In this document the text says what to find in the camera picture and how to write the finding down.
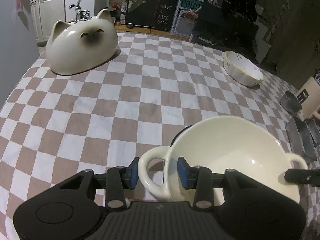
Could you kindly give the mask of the large rectangular steel tray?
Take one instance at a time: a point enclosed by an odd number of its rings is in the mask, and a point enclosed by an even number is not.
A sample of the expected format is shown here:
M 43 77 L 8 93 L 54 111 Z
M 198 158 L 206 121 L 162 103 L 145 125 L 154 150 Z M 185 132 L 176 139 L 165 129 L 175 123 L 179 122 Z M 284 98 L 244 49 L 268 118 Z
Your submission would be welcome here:
M 316 148 L 319 146 L 319 127 L 315 120 L 293 116 L 286 124 L 291 151 L 303 157 L 309 164 L 317 160 Z

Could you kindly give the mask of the white square ginkgo plate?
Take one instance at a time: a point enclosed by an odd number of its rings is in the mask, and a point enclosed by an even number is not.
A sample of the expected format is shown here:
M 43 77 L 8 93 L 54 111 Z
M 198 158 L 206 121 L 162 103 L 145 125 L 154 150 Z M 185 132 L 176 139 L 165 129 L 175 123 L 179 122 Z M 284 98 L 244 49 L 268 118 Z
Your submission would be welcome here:
M 189 126 L 185 127 L 184 129 L 182 129 L 181 131 L 179 131 L 179 132 L 175 135 L 175 137 L 172 139 L 169 147 L 172 147 L 173 144 L 174 144 L 174 142 L 178 139 L 178 137 L 179 137 L 180 135 L 182 135 L 184 131 L 186 131 L 187 129 L 191 128 L 192 126 L 193 126 L 193 125 L 189 125 Z

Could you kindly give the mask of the cream two-handled bowl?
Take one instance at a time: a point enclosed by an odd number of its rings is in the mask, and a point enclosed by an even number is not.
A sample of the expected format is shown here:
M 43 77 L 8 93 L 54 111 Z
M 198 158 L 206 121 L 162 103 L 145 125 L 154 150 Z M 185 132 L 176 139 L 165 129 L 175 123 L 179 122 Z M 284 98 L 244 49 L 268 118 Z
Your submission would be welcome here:
M 235 169 L 295 202 L 300 201 L 299 188 L 287 183 L 284 173 L 293 161 L 308 169 L 302 157 L 286 153 L 271 133 L 256 124 L 236 116 L 216 116 L 184 131 L 172 147 L 156 147 L 142 155 L 138 176 L 155 197 L 193 202 L 195 190 L 185 190 L 178 176 L 179 157 L 190 166 L 207 167 L 213 173 Z

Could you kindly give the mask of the round steel bowl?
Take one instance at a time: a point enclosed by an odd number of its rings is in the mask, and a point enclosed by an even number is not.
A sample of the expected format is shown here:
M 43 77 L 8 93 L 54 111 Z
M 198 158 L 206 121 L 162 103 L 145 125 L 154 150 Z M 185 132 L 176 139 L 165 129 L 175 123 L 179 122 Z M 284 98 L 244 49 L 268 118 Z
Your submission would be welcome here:
M 290 91 L 286 91 L 284 95 L 280 98 L 280 105 L 292 115 L 296 115 L 301 109 L 301 103 L 297 99 L 297 97 L 291 93 Z

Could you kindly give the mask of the floral scalloped ceramic bowl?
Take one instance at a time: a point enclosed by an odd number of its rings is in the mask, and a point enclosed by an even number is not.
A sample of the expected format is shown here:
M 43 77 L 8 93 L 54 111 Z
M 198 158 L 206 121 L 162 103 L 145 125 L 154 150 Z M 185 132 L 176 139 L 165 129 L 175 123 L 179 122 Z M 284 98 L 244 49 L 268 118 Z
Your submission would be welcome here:
M 263 73 L 251 60 L 234 51 L 225 51 L 223 67 L 236 82 L 246 87 L 254 87 L 264 80 Z

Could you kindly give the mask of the beige electric kettle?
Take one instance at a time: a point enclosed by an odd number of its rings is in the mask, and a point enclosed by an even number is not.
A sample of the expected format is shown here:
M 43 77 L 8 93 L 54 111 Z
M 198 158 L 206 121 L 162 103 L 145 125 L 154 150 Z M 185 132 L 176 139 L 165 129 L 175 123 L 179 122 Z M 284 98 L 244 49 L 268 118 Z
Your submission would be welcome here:
M 320 108 L 320 85 L 319 71 L 310 77 L 306 83 L 297 92 L 296 97 L 302 106 L 304 118 L 310 119 L 315 117 L 319 120 Z

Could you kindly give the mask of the checkered tablecloth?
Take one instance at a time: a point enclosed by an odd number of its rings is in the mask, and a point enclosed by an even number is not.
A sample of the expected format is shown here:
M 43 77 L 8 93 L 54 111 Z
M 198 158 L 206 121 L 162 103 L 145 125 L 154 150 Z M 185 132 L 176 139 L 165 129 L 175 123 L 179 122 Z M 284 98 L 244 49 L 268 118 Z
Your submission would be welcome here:
M 184 127 L 234 115 L 269 131 L 290 150 L 279 104 L 295 87 L 264 72 L 257 89 L 235 82 L 223 53 L 186 41 L 119 33 L 113 59 L 87 72 L 54 74 L 41 55 L 1 109 L 1 239 L 16 239 L 16 208 L 84 170 L 105 173 Z

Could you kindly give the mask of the cat shaped ceramic dish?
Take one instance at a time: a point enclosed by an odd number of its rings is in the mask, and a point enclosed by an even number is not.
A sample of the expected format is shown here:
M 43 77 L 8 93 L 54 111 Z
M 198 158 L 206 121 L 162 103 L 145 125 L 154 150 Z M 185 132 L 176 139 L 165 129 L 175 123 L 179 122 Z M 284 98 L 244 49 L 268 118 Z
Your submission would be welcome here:
M 110 12 L 101 10 L 85 21 L 57 21 L 46 45 L 46 59 L 52 72 L 74 75 L 95 68 L 116 53 L 118 35 Z

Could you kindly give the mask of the black have a nice day sign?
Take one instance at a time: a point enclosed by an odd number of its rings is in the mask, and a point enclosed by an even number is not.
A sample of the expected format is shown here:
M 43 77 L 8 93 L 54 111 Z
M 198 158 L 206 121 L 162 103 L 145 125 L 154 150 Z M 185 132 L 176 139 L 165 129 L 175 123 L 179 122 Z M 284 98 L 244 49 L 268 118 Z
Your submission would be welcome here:
M 155 8 L 151 9 L 151 28 L 170 31 L 178 0 L 155 0 Z

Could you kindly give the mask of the silver faucet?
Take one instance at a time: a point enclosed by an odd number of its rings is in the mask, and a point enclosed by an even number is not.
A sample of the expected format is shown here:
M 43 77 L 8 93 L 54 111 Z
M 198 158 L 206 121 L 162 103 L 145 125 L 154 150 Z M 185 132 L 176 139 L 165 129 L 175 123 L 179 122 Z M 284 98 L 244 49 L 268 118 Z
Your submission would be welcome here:
M 80 6 L 80 3 L 81 3 L 82 0 L 78 0 L 77 4 L 71 4 L 69 6 L 69 9 L 74 9 L 75 10 L 75 13 L 76 13 L 76 16 L 75 16 L 75 19 L 74 19 L 74 23 L 77 23 L 79 21 L 86 21 L 86 20 L 91 20 L 92 17 L 90 16 L 90 12 L 89 10 L 82 10 L 81 9 L 81 6 Z

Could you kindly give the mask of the white storage crate with sign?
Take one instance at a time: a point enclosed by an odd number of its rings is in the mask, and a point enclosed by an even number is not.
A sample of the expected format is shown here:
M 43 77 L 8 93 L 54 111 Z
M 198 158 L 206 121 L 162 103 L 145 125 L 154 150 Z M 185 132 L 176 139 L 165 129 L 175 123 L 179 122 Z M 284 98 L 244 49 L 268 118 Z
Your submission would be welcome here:
M 203 0 L 178 0 L 170 33 L 171 35 L 189 38 L 195 25 L 196 16 L 202 7 Z

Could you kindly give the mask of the white kitchen cabinets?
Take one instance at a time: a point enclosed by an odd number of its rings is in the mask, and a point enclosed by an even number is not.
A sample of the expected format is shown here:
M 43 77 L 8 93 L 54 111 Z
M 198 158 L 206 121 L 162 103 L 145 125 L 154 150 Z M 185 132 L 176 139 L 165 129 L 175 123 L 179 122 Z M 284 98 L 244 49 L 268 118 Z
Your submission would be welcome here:
M 56 21 L 65 21 L 65 0 L 30 0 L 37 43 L 47 42 Z

